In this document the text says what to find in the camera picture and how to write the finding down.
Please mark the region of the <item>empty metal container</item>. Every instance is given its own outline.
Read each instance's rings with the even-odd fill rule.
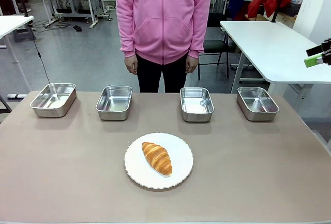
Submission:
[[[76,99],[76,85],[50,83],[31,102],[30,107],[39,117],[63,117]]]
[[[129,116],[132,88],[107,86],[103,89],[96,109],[104,121],[124,121]]]
[[[279,107],[263,88],[239,88],[237,102],[245,117],[253,122],[272,121],[279,111]]]
[[[205,88],[182,88],[180,90],[182,116],[186,122],[209,122],[214,105]]]

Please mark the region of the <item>plate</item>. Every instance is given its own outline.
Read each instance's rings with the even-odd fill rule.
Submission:
[[[150,142],[164,147],[170,157],[172,174],[163,176],[147,162],[141,145]],[[124,166],[128,175],[138,184],[152,189],[173,187],[184,181],[193,167],[193,155],[188,144],[168,133],[150,133],[136,139],[127,149]]]

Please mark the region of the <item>green object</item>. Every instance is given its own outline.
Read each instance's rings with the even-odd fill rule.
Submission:
[[[319,54],[319,55],[316,55],[316,56],[309,57],[309,58],[305,59],[306,67],[309,68],[309,67],[318,65],[319,64],[318,59],[321,58],[321,57],[322,56]]]

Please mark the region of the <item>hoodie sleeve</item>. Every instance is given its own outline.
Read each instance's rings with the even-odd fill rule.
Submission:
[[[203,53],[203,41],[206,34],[210,0],[194,0],[193,38],[189,56],[198,58]]]
[[[116,13],[121,51],[124,52],[125,57],[134,56],[132,40],[133,0],[116,0]]]

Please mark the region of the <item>hoodie zipper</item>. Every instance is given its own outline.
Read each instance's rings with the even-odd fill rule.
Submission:
[[[164,65],[164,0],[162,0],[162,64]]]

